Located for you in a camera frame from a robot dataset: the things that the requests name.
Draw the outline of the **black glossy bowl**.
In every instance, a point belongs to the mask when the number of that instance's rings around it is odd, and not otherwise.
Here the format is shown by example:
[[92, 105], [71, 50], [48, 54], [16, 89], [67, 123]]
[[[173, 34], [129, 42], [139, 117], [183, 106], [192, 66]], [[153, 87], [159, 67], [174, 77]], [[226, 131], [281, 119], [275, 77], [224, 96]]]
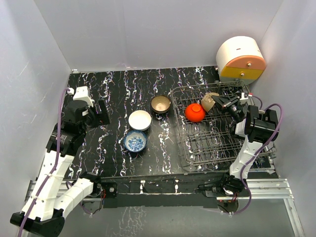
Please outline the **black glossy bowl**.
[[206, 112], [209, 112], [215, 105], [215, 101], [212, 96], [219, 96], [219, 94], [215, 92], [208, 92], [201, 100], [201, 105]]

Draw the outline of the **red bowl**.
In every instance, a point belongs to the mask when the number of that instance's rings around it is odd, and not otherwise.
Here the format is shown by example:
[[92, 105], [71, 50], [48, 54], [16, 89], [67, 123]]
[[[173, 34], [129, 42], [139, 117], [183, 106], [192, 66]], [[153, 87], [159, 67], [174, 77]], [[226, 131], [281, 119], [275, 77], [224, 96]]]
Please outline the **red bowl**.
[[192, 103], [185, 109], [185, 116], [191, 122], [201, 122], [205, 118], [205, 110], [202, 105]]

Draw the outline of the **blue white patterned bowl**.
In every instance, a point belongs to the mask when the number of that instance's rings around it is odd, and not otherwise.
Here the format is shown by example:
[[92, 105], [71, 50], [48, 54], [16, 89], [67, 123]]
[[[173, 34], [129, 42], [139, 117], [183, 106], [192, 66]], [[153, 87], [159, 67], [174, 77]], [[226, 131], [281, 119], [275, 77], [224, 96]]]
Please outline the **blue white patterned bowl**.
[[125, 148], [133, 153], [140, 152], [145, 149], [148, 142], [146, 134], [142, 131], [132, 130], [128, 132], [123, 140]]

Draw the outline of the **wire dish rack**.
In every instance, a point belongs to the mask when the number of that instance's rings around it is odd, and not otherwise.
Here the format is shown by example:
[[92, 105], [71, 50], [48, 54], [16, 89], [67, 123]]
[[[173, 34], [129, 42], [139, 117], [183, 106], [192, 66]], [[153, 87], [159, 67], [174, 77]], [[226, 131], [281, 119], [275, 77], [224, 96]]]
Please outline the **wire dish rack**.
[[192, 122], [185, 116], [185, 109], [200, 104], [209, 92], [232, 98], [249, 92], [242, 81], [219, 82], [177, 87], [171, 92], [172, 107], [182, 148], [183, 166], [189, 171], [228, 170], [237, 158], [244, 139], [231, 132], [233, 117], [213, 106], [202, 121]]

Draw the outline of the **brown beige bowl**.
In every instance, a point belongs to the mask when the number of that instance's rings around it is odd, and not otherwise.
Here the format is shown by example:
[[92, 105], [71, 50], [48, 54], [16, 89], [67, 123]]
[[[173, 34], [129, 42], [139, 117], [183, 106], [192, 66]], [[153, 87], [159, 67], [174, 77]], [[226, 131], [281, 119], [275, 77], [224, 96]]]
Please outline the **brown beige bowl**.
[[157, 114], [164, 114], [170, 109], [171, 101], [164, 95], [155, 96], [151, 100], [151, 108]]

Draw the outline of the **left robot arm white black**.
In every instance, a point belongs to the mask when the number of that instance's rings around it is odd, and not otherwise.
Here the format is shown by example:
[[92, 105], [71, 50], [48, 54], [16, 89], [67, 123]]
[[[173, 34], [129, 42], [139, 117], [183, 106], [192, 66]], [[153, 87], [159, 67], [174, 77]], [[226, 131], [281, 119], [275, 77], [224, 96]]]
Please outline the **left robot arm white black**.
[[10, 218], [10, 223], [19, 227], [18, 236], [23, 231], [40, 237], [59, 236], [70, 212], [85, 197], [101, 194], [100, 176], [85, 172], [58, 196], [64, 176], [87, 131], [110, 124], [104, 100], [99, 100], [98, 106], [100, 111], [83, 100], [73, 100], [65, 109], [59, 110], [36, 184], [22, 210]]

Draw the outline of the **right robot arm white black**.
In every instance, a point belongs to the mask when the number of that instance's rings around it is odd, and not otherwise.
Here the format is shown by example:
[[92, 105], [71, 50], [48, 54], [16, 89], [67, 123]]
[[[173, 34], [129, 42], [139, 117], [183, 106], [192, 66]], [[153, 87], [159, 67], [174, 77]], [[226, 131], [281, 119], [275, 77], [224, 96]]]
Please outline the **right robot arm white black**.
[[219, 181], [214, 185], [204, 183], [198, 185], [200, 192], [222, 192], [226, 196], [236, 198], [239, 193], [247, 189], [246, 179], [249, 170], [253, 165], [258, 154], [274, 141], [279, 133], [281, 119], [271, 106], [260, 110], [257, 106], [249, 105], [244, 112], [239, 96], [227, 97], [212, 95], [214, 105], [219, 110], [229, 113], [236, 121], [232, 125], [232, 132], [238, 138], [244, 138], [241, 150], [230, 165], [229, 172], [224, 173]]

